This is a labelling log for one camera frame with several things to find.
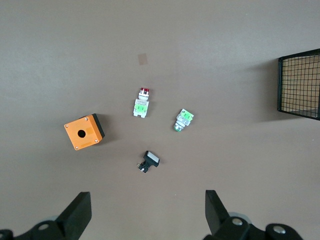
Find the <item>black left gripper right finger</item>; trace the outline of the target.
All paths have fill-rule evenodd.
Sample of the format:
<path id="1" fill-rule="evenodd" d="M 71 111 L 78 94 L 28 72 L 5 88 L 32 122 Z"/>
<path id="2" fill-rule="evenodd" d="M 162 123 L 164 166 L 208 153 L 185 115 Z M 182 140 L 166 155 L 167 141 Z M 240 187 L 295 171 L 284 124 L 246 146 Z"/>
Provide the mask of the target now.
<path id="1" fill-rule="evenodd" d="M 215 190 L 205 191 L 205 217 L 211 234 L 206 240 L 301 240 L 292 227 L 270 223 L 261 230 L 240 216 L 231 216 Z"/>

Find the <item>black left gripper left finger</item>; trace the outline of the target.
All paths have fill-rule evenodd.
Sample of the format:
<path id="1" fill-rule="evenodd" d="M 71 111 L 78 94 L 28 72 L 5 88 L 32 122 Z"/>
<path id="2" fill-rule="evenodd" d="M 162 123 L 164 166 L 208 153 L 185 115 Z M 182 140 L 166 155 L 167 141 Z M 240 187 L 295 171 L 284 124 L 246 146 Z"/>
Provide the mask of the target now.
<path id="1" fill-rule="evenodd" d="M 92 219 L 91 193 L 80 192 L 55 219 L 34 225 L 27 232 L 14 236 L 10 229 L 2 229 L 2 240 L 78 240 Z"/>

